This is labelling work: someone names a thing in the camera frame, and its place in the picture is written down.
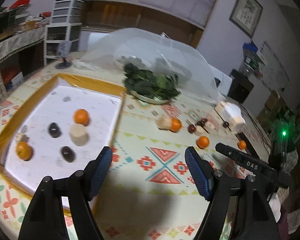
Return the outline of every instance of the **picture frame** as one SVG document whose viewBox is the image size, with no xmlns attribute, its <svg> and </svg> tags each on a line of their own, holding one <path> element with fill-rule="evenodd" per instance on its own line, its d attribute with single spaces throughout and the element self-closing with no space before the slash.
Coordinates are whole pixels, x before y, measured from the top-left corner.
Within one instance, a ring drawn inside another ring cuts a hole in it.
<svg viewBox="0 0 300 240">
<path fill-rule="evenodd" d="M 263 7 L 257 0 L 236 0 L 229 20 L 252 38 Z"/>
</svg>

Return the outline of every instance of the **black phone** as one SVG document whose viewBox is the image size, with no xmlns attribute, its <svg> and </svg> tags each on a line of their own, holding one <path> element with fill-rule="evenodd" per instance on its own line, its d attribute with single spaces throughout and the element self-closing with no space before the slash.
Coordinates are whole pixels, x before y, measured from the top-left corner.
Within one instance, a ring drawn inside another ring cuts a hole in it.
<svg viewBox="0 0 300 240">
<path fill-rule="evenodd" d="M 252 157 L 260 160 L 259 155 L 257 154 L 256 150 L 254 149 L 254 147 L 252 146 L 252 144 L 250 143 L 250 141 L 248 140 L 248 138 L 246 137 L 246 135 L 243 132 L 239 132 L 236 134 L 236 137 L 241 141 L 243 140 L 247 147 L 246 147 L 246 152 L 247 154 L 251 155 Z"/>
</svg>

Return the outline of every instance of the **screw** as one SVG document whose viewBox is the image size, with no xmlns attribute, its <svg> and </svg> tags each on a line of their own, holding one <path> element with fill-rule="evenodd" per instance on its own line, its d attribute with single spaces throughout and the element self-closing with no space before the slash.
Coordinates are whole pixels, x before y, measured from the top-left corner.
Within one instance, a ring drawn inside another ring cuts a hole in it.
<svg viewBox="0 0 300 240">
<path fill-rule="evenodd" d="M 256 178 L 252 175 L 248 175 L 247 176 L 248 181 L 254 182 L 256 180 Z"/>
<path fill-rule="evenodd" d="M 76 172 L 74 173 L 74 175 L 75 175 L 76 177 L 80 177 L 80 176 L 83 175 L 83 171 L 81 171 L 81 170 L 76 171 Z"/>
<path fill-rule="evenodd" d="M 217 177 L 221 177 L 223 175 L 223 172 L 221 170 L 215 170 L 214 175 L 216 175 Z"/>
<path fill-rule="evenodd" d="M 45 177 L 42 179 L 42 181 L 43 181 L 43 182 L 48 182 L 50 179 L 51 179 L 50 176 L 45 176 Z"/>
</svg>

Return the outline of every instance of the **plate of greens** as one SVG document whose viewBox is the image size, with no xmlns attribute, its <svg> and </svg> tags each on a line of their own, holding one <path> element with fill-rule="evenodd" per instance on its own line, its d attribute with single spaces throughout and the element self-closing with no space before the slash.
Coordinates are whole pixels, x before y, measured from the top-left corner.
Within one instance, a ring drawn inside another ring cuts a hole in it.
<svg viewBox="0 0 300 240">
<path fill-rule="evenodd" d="M 139 69 L 132 63 L 124 66 L 124 85 L 130 93 L 141 101 L 162 105 L 180 94 L 178 75 L 165 76 L 150 70 Z"/>
</svg>

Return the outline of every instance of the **plate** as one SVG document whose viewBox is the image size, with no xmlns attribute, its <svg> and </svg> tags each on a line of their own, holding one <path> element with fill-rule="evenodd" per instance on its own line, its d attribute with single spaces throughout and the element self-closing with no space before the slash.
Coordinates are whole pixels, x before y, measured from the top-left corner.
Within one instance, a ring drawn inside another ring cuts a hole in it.
<svg viewBox="0 0 300 240">
<path fill-rule="evenodd" d="M 144 102 L 147 102 L 147 103 L 153 104 L 153 105 L 164 105 L 164 104 L 167 104 L 167 103 L 170 102 L 170 100 L 161 100 L 161 99 L 159 99 L 159 98 L 157 98 L 157 97 L 154 97 L 154 99 L 152 99 L 152 98 L 147 98 L 147 97 L 144 97 L 144 96 L 142 96 L 142 95 L 139 95 L 139 94 L 138 94 L 137 92 L 135 92 L 135 91 L 130 91 L 130 93 L 131 93 L 134 97 L 140 99 L 141 101 L 144 101 Z"/>
</svg>

